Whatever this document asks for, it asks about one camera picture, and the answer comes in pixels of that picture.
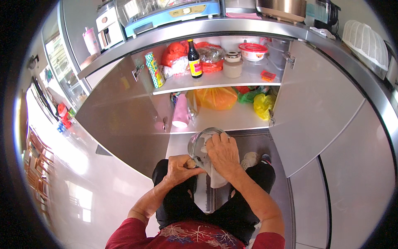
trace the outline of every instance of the leaf print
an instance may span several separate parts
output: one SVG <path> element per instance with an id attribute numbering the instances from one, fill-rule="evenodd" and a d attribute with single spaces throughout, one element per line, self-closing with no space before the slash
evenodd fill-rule
<path id="1" fill-rule="evenodd" d="M 228 245 L 236 245 L 236 238 L 232 234 L 229 234 L 224 230 L 221 230 L 221 233 L 217 233 L 216 235 L 214 235 L 214 238 L 221 243 L 225 242 Z"/>
<path id="2" fill-rule="evenodd" d="M 197 230 L 191 230 L 187 232 L 187 235 L 191 237 L 191 239 L 195 242 L 203 242 L 207 237 L 213 238 L 213 233 L 209 233 L 205 230 L 200 229 L 201 225 L 198 226 Z"/>
<path id="3" fill-rule="evenodd" d="M 226 243 L 222 244 L 222 243 L 220 243 L 219 241 L 217 241 L 215 239 L 214 240 L 208 240 L 208 241 L 206 241 L 206 243 L 211 245 L 211 246 L 213 246 L 213 247 L 221 247 L 221 249 L 229 249 L 230 248 Z"/>
<path id="4" fill-rule="evenodd" d="M 188 238 L 188 237 L 178 237 L 178 236 L 175 236 L 175 235 L 171 235 L 167 239 L 167 241 L 169 241 L 169 242 L 178 242 L 178 243 L 181 243 L 181 244 L 193 243 L 193 241 L 190 238 Z"/>
<path id="5" fill-rule="evenodd" d="M 174 235 L 178 237 L 186 237 L 187 232 L 188 231 L 182 229 L 180 225 L 168 225 L 160 231 L 159 236 L 168 237 Z"/>

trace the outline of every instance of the pink cup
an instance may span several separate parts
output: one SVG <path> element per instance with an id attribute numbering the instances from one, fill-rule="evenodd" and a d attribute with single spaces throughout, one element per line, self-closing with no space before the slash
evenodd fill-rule
<path id="1" fill-rule="evenodd" d="M 185 94 L 180 94 L 177 98 L 176 108 L 174 109 L 173 125 L 178 128 L 186 128 L 188 122 L 187 97 L 185 97 Z"/>
<path id="2" fill-rule="evenodd" d="M 83 33 L 83 39 L 84 42 L 86 43 L 88 52 L 91 55 L 101 52 L 100 46 L 98 45 L 97 37 L 94 34 L 94 28 L 88 29 L 88 27 L 86 27 L 86 31 Z"/>

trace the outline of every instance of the green plastic bag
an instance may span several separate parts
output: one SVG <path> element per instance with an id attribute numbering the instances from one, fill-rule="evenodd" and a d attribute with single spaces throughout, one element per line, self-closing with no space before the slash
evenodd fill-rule
<path id="1" fill-rule="evenodd" d="M 263 120 L 270 120 L 271 113 L 274 105 L 275 105 L 276 97 L 274 95 L 267 95 L 261 93 L 254 97 L 254 111 L 257 116 L 259 116 Z"/>
<path id="2" fill-rule="evenodd" d="M 269 90 L 269 86 L 259 86 L 254 91 L 247 92 L 245 94 L 241 94 L 239 91 L 237 91 L 235 89 L 236 93 L 238 94 L 238 102 L 241 103 L 241 104 L 253 103 L 254 97 L 256 97 L 257 95 L 259 95 L 261 93 L 265 94 L 268 90 Z"/>

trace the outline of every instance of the pink lid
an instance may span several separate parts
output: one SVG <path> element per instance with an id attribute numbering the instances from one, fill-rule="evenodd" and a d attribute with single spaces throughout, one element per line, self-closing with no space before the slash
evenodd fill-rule
<path id="1" fill-rule="evenodd" d="M 87 34 L 91 33 L 94 31 L 94 28 L 92 27 L 91 29 L 87 29 L 84 33 L 83 33 L 83 37 L 85 37 Z"/>
<path id="2" fill-rule="evenodd" d="M 255 53 L 266 53 L 268 48 L 256 43 L 241 43 L 238 46 L 241 50 Z"/>

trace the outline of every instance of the stainless steel countertop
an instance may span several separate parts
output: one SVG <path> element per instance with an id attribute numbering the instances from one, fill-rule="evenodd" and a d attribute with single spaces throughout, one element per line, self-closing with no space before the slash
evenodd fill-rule
<path id="1" fill-rule="evenodd" d="M 268 18 L 252 20 L 223 17 L 197 18 L 191 21 L 172 23 L 147 31 L 138 35 L 136 39 L 130 39 L 112 47 L 83 69 L 78 74 L 78 78 L 84 78 L 127 54 L 148 49 L 165 41 L 223 34 L 283 36 L 306 40 L 315 45 L 351 75 L 354 84 L 362 91 L 383 120 L 391 138 L 394 154 L 398 156 L 398 105 L 392 92 L 388 91 L 383 82 L 358 59 L 348 53 L 340 42 L 327 39 L 302 24 L 293 25 Z"/>

